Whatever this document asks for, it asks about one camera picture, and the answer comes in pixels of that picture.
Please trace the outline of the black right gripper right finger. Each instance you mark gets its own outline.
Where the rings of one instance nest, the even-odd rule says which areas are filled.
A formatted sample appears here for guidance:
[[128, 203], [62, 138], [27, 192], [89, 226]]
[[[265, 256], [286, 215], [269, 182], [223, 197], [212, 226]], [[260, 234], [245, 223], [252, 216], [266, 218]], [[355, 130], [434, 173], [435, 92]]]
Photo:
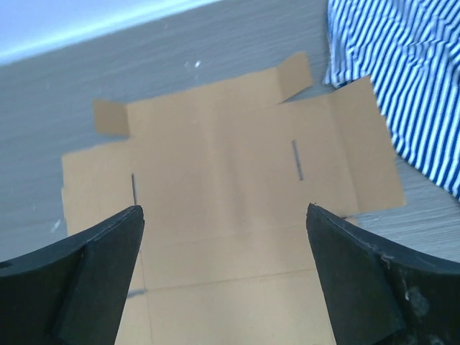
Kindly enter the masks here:
[[459, 344], [459, 263], [314, 204], [306, 229], [337, 344]]

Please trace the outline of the brown cardboard box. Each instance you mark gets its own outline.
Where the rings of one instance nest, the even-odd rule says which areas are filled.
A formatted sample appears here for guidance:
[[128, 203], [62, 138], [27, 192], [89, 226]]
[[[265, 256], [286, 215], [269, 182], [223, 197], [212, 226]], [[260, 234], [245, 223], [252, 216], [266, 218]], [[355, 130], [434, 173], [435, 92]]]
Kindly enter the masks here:
[[302, 52], [166, 96], [93, 102], [121, 140], [63, 156], [69, 234], [132, 204], [145, 228], [118, 344], [334, 344], [305, 229], [403, 206], [368, 77], [315, 98]]

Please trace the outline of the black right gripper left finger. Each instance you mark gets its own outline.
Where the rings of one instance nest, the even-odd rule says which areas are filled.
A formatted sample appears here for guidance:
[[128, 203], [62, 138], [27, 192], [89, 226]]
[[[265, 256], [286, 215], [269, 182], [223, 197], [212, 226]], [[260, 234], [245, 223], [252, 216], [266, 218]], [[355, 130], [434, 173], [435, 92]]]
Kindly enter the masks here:
[[1, 263], [2, 344], [114, 344], [144, 214], [130, 206], [89, 229]]

